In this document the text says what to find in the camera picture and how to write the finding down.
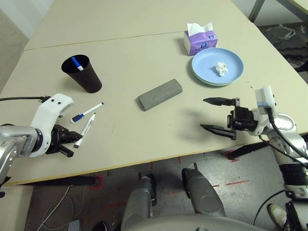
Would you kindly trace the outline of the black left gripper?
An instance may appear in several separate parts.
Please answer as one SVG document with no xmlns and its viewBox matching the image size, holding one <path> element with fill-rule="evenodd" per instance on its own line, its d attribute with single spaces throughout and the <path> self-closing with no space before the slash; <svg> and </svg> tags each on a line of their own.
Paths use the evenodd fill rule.
<svg viewBox="0 0 308 231">
<path fill-rule="evenodd" d="M 62 138 L 64 144 L 75 143 L 83 138 L 83 135 L 75 131 L 66 132 L 66 128 L 55 125 L 51 131 L 51 143 L 46 154 L 62 153 L 68 158 L 72 157 L 74 152 L 62 145 Z"/>
</svg>

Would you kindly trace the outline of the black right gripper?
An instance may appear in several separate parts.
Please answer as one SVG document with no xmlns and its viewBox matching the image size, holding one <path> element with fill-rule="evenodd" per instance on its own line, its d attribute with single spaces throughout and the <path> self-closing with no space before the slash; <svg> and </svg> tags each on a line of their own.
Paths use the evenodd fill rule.
<svg viewBox="0 0 308 231">
<path fill-rule="evenodd" d="M 240 99 L 227 99 L 222 97 L 213 97 L 203 99 L 204 102 L 217 105 L 217 106 L 234 106 L 234 109 L 230 111 L 227 116 L 227 128 L 215 125 L 200 125 L 203 129 L 222 137 L 230 138 L 231 140 L 236 140 L 237 131 L 254 131 L 257 127 L 257 121 L 254 120 L 253 112 L 248 108 L 240 106 Z"/>
</svg>

